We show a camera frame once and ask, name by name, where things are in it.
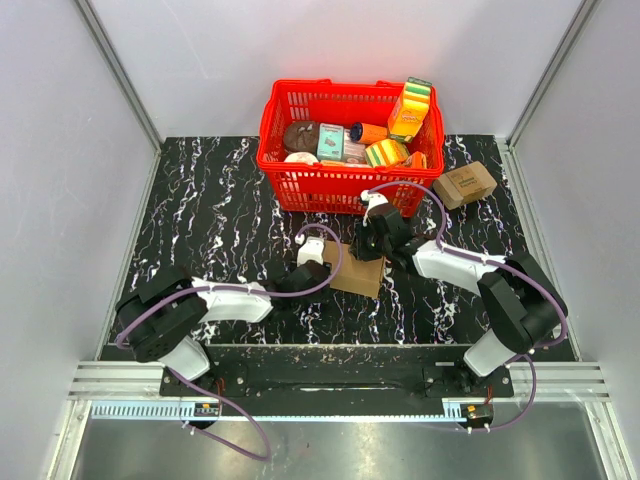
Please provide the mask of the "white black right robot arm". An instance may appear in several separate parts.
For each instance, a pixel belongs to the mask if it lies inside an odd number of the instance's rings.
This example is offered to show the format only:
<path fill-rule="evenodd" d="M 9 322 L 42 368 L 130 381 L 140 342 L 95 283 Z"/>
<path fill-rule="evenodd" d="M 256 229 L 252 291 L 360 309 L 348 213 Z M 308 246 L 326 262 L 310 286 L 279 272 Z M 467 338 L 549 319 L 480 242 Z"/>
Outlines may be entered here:
<path fill-rule="evenodd" d="M 367 207 L 350 251 L 362 261 L 384 257 L 398 270 L 447 282 L 481 298 L 489 329 L 464 353 L 454 373 L 456 387 L 465 395 L 480 394 L 489 386 L 490 374 L 528 353 L 555 328 L 567 333 L 564 300 L 526 252 L 481 255 L 415 234 L 388 202 Z"/>

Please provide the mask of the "brown cardboard box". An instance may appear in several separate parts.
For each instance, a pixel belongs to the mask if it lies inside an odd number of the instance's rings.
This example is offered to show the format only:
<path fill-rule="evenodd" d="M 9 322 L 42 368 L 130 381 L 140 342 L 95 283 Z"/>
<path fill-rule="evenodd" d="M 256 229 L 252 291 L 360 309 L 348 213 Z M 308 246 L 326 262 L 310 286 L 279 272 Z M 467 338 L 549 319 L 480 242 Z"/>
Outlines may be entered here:
<path fill-rule="evenodd" d="M 373 261 L 357 260 L 349 252 L 348 245 L 326 241 L 323 259 L 331 265 L 331 271 L 337 267 L 339 253 L 343 254 L 342 263 L 338 273 L 330 282 L 330 287 L 334 290 L 377 299 L 384 277 L 385 260 L 383 258 Z"/>

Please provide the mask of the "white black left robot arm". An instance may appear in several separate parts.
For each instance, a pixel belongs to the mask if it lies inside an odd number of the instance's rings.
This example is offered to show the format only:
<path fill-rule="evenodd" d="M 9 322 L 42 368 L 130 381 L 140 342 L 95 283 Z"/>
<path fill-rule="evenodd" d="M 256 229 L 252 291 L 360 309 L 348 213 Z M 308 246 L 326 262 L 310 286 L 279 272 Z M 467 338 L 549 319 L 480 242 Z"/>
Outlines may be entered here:
<path fill-rule="evenodd" d="M 248 284 L 205 281 L 172 266 L 121 297 L 116 346 L 139 363 L 159 362 L 195 395 L 211 392 L 217 373 L 191 332 L 200 323 L 260 323 L 274 313 L 316 302 L 328 290 L 330 265 L 308 260 L 274 279 Z"/>

